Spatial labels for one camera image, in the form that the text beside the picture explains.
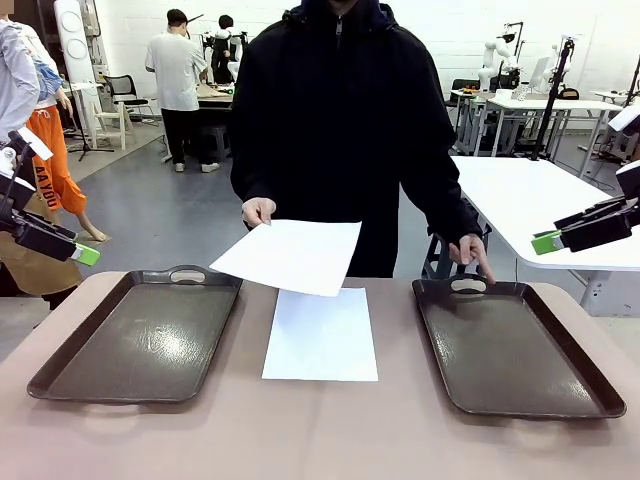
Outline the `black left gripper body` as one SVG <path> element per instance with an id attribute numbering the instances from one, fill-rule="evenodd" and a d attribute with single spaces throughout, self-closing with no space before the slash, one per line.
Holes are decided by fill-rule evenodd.
<path id="1" fill-rule="evenodd" d="M 21 232 L 20 210 L 15 208 L 15 202 L 9 197 L 1 198 L 0 221 L 1 231 L 16 238 Z"/>

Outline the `person's left hand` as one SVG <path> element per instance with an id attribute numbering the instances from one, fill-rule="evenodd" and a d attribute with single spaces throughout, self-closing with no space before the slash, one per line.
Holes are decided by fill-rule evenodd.
<path id="1" fill-rule="evenodd" d="M 458 243 L 449 244 L 449 257 L 458 265 L 469 266 L 476 262 L 490 284 L 496 283 L 495 275 L 490 267 L 486 249 L 482 239 L 469 234 L 461 237 Z"/>

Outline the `person's right hand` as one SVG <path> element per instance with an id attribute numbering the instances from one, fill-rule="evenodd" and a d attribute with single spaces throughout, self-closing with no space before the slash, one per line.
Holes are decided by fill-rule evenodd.
<path id="1" fill-rule="evenodd" d="M 255 197 L 242 205 L 242 219 L 251 230 L 259 225 L 270 225 L 271 217 L 276 211 L 276 203 L 269 198 Z"/>

